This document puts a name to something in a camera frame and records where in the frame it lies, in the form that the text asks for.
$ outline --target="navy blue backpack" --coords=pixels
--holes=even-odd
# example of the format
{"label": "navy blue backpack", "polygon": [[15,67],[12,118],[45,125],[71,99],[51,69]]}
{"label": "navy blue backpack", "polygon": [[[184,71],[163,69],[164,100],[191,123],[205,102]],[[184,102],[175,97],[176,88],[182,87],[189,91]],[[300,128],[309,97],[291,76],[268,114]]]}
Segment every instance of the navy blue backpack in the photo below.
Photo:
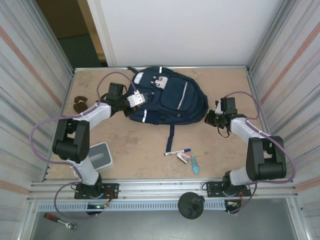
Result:
{"label": "navy blue backpack", "polygon": [[[201,121],[208,111],[208,98],[196,81],[188,76],[159,66],[147,67],[135,73],[132,82],[144,95],[146,102],[129,118],[146,124],[170,125],[166,152],[171,151],[175,125],[187,125]],[[134,94],[130,85],[128,94]]]}

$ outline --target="wrench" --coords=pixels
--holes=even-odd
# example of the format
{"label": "wrench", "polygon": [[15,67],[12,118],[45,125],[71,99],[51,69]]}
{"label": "wrench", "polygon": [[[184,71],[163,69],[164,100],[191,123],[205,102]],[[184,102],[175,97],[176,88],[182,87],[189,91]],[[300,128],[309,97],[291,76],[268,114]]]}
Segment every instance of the wrench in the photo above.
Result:
{"label": "wrench", "polygon": [[45,219],[52,221],[52,222],[61,223],[61,224],[65,225],[67,229],[69,229],[71,231],[73,231],[77,228],[77,225],[75,223],[61,221],[60,218],[58,218],[57,216],[50,214],[50,213],[46,213],[43,217]]}

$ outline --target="corrugated metal wall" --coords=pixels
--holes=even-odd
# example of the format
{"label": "corrugated metal wall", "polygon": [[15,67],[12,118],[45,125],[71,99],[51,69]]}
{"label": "corrugated metal wall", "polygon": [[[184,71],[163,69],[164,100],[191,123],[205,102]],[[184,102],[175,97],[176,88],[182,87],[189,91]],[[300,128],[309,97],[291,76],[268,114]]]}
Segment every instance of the corrugated metal wall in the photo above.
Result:
{"label": "corrugated metal wall", "polygon": [[268,128],[294,158],[294,182],[315,238],[320,236],[319,33],[320,1],[290,1],[263,57],[251,66]]}
{"label": "corrugated metal wall", "polygon": [[[0,1],[0,239],[15,239],[32,181],[46,164],[28,135],[38,122],[61,114],[72,69],[32,0]],[[34,135],[48,156],[55,123]]]}

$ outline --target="red stripe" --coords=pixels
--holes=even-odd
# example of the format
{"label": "red stripe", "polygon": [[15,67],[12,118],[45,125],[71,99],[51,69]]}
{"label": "red stripe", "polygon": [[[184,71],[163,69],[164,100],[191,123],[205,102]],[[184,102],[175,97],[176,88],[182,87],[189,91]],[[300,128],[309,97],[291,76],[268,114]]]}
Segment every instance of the red stripe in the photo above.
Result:
{"label": "red stripe", "polygon": [[59,107],[62,106],[62,102],[55,95],[55,93],[50,89],[50,87],[46,84],[46,82],[42,79],[39,73],[36,71],[34,66],[29,62],[29,60],[25,57],[25,55],[19,50],[17,45],[12,41],[9,35],[5,32],[5,30],[0,26],[0,36],[3,40],[8,44],[8,46],[12,49],[12,51],[17,55],[17,57],[21,60],[21,62],[25,65],[25,67],[32,73],[35,79],[41,84],[41,86],[46,90],[46,92],[53,98],[53,100],[58,104]]}
{"label": "red stripe", "polygon": [[296,184],[295,189],[297,192],[301,192],[317,186],[320,186],[320,176],[317,176],[307,181],[303,181],[301,183]]}
{"label": "red stripe", "polygon": [[0,179],[0,189],[8,190],[18,194],[29,194],[29,189]]}
{"label": "red stripe", "polygon": [[309,34],[309,36],[305,39],[305,41],[302,43],[301,47],[298,49],[296,54],[293,56],[293,58],[290,60],[290,62],[285,66],[285,68],[282,70],[280,75],[276,78],[274,83],[271,85],[269,90],[266,92],[266,94],[261,99],[261,103],[264,104],[266,99],[269,97],[271,92],[276,88],[276,86],[280,83],[280,81],[284,78],[284,76],[287,74],[287,72],[291,69],[291,67],[294,65],[294,63],[297,61],[297,59],[305,52],[305,50],[309,47],[309,45],[313,42],[313,40],[316,38],[316,36],[320,32],[320,22],[315,26],[315,28],[312,30],[312,32]]}

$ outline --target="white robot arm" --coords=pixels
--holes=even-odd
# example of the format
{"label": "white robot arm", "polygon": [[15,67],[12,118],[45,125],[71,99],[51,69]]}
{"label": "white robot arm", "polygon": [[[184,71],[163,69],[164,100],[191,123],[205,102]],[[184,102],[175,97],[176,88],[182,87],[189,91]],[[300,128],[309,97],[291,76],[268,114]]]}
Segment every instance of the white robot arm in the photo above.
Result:
{"label": "white robot arm", "polygon": [[111,83],[109,92],[92,107],[81,113],[80,117],[59,120],[52,150],[61,159],[71,163],[81,176],[85,194],[96,198],[102,193],[102,178],[94,169],[90,158],[90,130],[116,112],[123,111],[127,117],[135,112],[146,100],[139,91],[133,95],[123,94],[124,85]]}
{"label": "white robot arm", "polygon": [[238,191],[236,186],[284,178],[287,174],[285,154],[265,136],[283,147],[282,138],[270,136],[254,126],[245,115],[238,114],[234,97],[221,98],[215,104],[216,110],[209,111],[205,122],[218,130],[226,128],[228,134],[238,135],[247,145],[245,167],[225,173],[224,190],[229,188],[229,192]]}

